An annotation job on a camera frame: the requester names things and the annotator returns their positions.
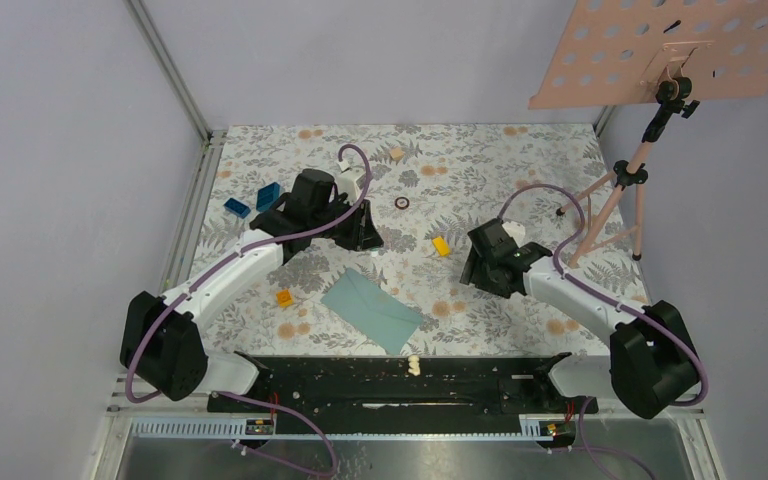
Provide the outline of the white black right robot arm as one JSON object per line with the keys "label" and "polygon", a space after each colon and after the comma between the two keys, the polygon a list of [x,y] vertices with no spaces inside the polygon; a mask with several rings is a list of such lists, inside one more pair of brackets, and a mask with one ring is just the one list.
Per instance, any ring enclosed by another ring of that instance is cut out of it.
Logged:
{"label": "white black right robot arm", "polygon": [[461,281],[505,299],[518,294],[543,302],[604,343],[601,355],[562,355],[533,386],[535,402],[557,412],[573,397],[620,401],[640,418],[670,406],[700,402],[707,377],[683,318],[666,301],[619,300],[572,275],[560,256],[520,245],[500,219],[469,231],[471,248]]}

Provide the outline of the teal paper envelope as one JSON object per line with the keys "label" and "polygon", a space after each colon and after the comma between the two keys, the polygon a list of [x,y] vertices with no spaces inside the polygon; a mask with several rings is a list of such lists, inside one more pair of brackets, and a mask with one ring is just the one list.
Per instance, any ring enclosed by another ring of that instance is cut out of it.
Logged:
{"label": "teal paper envelope", "polygon": [[325,293],[321,302],[389,355],[399,355],[423,323],[419,312],[351,268]]}

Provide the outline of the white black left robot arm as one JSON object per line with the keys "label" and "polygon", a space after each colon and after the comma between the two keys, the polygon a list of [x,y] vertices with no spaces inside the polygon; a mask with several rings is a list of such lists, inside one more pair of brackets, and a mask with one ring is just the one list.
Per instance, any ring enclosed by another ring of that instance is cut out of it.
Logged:
{"label": "white black left robot arm", "polygon": [[259,213],[241,238],[206,269],[161,295],[142,292],[128,307],[120,361],[125,396],[143,403],[158,396],[179,401],[193,393],[231,392],[248,411],[269,401],[270,385],[239,353],[204,346],[210,324],[245,290],[324,238],[348,251],[382,246],[366,195],[371,174],[354,181],[359,194],[337,178],[305,169],[290,191]]}

